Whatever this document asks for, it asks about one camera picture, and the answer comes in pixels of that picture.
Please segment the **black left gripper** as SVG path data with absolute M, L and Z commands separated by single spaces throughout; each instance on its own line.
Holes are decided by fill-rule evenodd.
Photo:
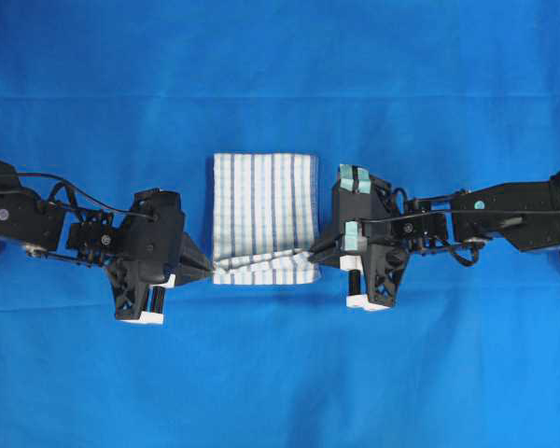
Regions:
M 161 325 L 165 289 L 174 272 L 176 286 L 212 276 L 209 258 L 186 232 L 182 236 L 184 222 L 179 193 L 150 189 L 134 195 L 105 268 L 117 320 Z

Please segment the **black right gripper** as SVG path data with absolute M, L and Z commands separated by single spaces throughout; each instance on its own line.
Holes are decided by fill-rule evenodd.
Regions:
M 395 195 L 388 183 L 372 175 L 370 194 L 341 189 L 338 180 L 332 188 L 332 234 L 315 241 L 308 260 L 349 272 L 349 307 L 387 310 L 396 304 L 407 265 L 390 220 L 400 215 Z

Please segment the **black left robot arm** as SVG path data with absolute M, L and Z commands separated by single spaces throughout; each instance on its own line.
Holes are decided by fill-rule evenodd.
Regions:
M 21 183 L 24 175 L 0 161 L 0 240 L 21 244 L 35 259 L 105 270 L 118 321 L 160 325 L 167 290 L 208 278 L 208 257 L 185 232 L 179 193 L 139 191 L 123 220 L 117 208 L 77 202 L 81 189 L 54 176 L 47 197 Z

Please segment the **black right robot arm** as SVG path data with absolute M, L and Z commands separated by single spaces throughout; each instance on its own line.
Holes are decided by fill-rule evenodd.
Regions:
M 309 260 L 347 272 L 347 307 L 375 312 L 395 306 L 412 255 L 447 253 L 471 267 L 497 237 L 520 252 L 560 251 L 560 172 L 542 182 L 411 199 L 343 164 L 332 188 L 332 221 Z

